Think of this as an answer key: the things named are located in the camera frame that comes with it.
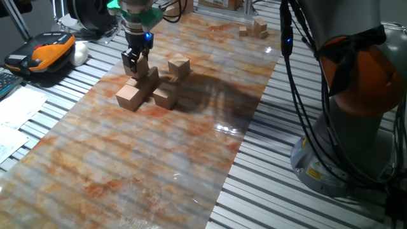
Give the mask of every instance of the keyboard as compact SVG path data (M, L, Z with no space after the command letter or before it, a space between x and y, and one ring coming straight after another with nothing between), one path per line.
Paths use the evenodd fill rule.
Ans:
M9 73L0 73L0 99L21 83L23 77Z

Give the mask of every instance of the yellow warning label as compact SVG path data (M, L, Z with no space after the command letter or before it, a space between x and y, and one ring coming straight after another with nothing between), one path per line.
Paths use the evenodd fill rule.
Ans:
M305 145L307 144L307 142L308 142L308 139L307 139L307 137L304 137L304 140L303 140L303 145L302 145L302 149L305 147Z
M307 174L312 176L313 178L317 179L318 181L321 180L322 174L315 169L309 167L307 170Z

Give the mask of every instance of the wooden cube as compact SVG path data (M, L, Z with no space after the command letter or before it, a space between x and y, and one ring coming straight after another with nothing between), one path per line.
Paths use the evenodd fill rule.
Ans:
M261 19L257 18L253 22L253 33L259 34L260 32L267 30L267 23Z
M124 87L116 93L116 99L120 107L129 111L136 110L143 101L140 96L140 90L130 85L124 85Z
M151 90L152 87L148 78L140 81L129 79L126 85L116 93L116 98L119 106L129 111L134 111L142 104Z
M261 39L265 39L268 37L268 32L267 31L260 32L258 36Z
M239 27L239 36L247 36L247 27Z
M140 56L139 60L137 61L137 73L133 73L131 68L124 66L126 75L131 76L135 80L141 80L147 76L148 72L148 61L147 58Z
M137 84L137 81L133 78L130 78L129 80L127 80L126 85L135 87L135 85Z
M151 67L151 69L148 70L147 78L149 79L151 88L155 88L160 80L160 76L158 75L158 68Z
M172 6L167 7L167 9L164 12L165 16L171 16L175 17L178 16L179 14L179 8L178 8L178 3L173 4Z
M154 101L157 106L165 109L171 109L178 101L177 88L168 83L162 83L153 93Z
M190 60L181 54L176 54L168 61L170 74L177 78L184 78L191 72Z

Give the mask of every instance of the white paper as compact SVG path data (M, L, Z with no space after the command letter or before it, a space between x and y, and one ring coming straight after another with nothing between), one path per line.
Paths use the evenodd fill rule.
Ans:
M18 130L0 125L0 163L27 143L27 141L28 137Z
M21 87L0 102L0 125L18 130L48 99L44 94Z

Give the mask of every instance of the cardboard box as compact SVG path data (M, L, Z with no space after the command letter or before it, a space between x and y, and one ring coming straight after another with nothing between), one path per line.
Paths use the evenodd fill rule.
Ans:
M199 0L198 3L226 10L237 10L242 5L243 0Z

